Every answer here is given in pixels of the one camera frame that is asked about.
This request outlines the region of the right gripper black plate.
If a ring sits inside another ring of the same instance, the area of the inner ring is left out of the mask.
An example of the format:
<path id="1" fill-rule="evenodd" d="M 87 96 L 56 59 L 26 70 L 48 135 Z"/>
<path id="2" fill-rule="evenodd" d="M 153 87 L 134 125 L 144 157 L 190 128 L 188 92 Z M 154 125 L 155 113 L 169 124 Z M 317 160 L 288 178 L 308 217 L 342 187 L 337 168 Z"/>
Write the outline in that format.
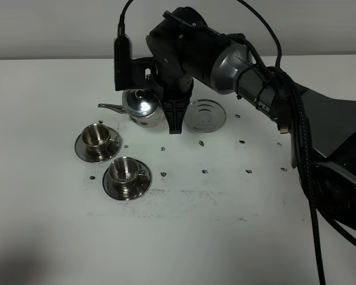
<path id="1" fill-rule="evenodd" d="M 162 102 L 162 108 L 169 125 L 169 134 L 181 134 L 186 109 L 190 103 L 193 90 L 193 77 L 162 72 L 157 75 L 157 98 Z"/>

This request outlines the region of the right robot arm black grey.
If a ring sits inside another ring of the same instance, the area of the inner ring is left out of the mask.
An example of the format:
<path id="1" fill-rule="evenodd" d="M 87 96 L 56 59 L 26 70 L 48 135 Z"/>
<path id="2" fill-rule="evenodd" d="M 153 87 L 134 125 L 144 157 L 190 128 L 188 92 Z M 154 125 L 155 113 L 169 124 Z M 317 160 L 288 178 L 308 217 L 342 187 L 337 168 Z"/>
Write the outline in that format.
<path id="1" fill-rule="evenodd" d="M 194 9 L 165 12 L 146 38 L 162 85 L 180 75 L 235 93 L 291 136 L 291 165 L 330 223 L 356 230 L 356 101 L 332 99 L 266 66 L 242 34 L 210 29 Z"/>

